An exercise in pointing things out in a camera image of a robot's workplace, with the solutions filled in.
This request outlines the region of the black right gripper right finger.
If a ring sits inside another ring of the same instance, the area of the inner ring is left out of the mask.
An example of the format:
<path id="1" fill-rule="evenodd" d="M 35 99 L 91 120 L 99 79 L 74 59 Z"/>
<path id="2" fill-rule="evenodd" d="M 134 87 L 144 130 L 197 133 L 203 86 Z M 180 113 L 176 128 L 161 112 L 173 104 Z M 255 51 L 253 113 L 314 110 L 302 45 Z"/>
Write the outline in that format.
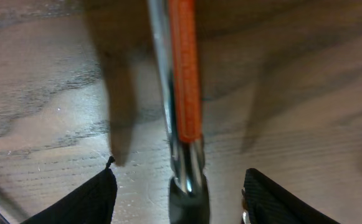
<path id="1" fill-rule="evenodd" d="M 246 170 L 244 222 L 251 224 L 338 224 L 255 168 Z"/>

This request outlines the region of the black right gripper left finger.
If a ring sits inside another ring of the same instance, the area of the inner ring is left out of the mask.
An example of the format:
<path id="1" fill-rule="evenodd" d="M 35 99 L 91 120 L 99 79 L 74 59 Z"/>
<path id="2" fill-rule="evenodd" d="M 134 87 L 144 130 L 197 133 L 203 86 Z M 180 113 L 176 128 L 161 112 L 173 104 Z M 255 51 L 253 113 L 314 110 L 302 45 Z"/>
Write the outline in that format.
<path id="1" fill-rule="evenodd" d="M 26 224 L 110 223 L 117 198 L 117 180 L 109 157 L 104 170 L 47 209 L 28 218 Z"/>

